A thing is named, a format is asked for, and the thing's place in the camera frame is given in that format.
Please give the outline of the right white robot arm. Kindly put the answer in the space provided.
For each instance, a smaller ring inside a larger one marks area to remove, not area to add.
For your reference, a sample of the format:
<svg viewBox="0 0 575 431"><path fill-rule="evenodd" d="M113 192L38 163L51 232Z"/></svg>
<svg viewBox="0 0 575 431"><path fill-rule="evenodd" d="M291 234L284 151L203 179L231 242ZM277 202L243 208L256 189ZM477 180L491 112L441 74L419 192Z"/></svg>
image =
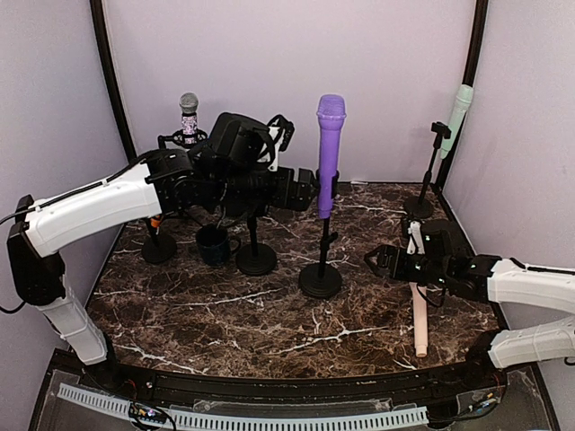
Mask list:
<svg viewBox="0 0 575 431"><path fill-rule="evenodd" d="M491 330L479 336L458 371L458 381L476 390L494 370L563 359L574 364L574 272L537 267L498 255L472 254L454 222L413 221L409 243L383 244L364 261L378 277L433 285L444 295L477 303L522 303L566 312L564 319L520 330Z"/></svg>

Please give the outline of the pale pink microphone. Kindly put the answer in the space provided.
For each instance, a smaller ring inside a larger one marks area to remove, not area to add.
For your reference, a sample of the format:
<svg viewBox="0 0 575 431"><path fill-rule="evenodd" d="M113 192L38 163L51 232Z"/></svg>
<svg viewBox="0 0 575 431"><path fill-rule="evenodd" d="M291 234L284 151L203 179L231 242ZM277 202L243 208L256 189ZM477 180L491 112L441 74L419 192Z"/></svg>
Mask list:
<svg viewBox="0 0 575 431"><path fill-rule="evenodd" d="M417 358L428 354L428 310L425 299L420 294L418 285L410 283L412 293L414 349Z"/></svg>

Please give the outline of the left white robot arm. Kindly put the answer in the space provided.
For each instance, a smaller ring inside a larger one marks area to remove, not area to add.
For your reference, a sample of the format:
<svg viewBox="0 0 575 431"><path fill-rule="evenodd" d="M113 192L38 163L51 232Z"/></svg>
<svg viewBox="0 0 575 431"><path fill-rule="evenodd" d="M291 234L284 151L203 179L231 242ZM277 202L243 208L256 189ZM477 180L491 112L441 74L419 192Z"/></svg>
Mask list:
<svg viewBox="0 0 575 431"><path fill-rule="evenodd" d="M319 191L307 169L281 167L293 124L283 116L268 123L225 112L197 143L139 155L110 177L47 199L25 196L6 220L6 242L18 296L49 320L107 391L120 391L126 370L78 302L66 280L60 250L116 225L181 214L191 207L227 216L263 214L276 207L304 211Z"/></svg>

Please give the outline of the purple microphone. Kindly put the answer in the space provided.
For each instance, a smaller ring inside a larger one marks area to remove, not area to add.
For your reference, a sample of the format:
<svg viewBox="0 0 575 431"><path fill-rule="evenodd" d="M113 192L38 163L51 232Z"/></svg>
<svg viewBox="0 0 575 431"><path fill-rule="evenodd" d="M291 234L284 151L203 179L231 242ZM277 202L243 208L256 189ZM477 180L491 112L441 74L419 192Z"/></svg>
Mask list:
<svg viewBox="0 0 575 431"><path fill-rule="evenodd" d="M320 127L318 216L327 219L331 215L335 197L341 131L347 117L343 97L337 94L323 95L316 115Z"/></svg>

